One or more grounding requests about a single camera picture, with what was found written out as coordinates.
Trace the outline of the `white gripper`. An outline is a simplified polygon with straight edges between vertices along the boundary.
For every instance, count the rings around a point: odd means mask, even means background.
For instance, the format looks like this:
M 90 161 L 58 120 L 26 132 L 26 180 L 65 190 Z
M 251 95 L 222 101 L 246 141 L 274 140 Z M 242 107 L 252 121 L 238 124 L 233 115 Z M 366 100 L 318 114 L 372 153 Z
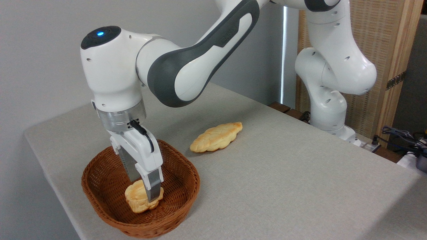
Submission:
M 131 182 L 142 177 L 148 201 L 160 196 L 164 181 L 161 166 L 163 158 L 154 135 L 140 133 L 137 129 L 126 132 L 109 132 L 113 149 L 119 154 Z

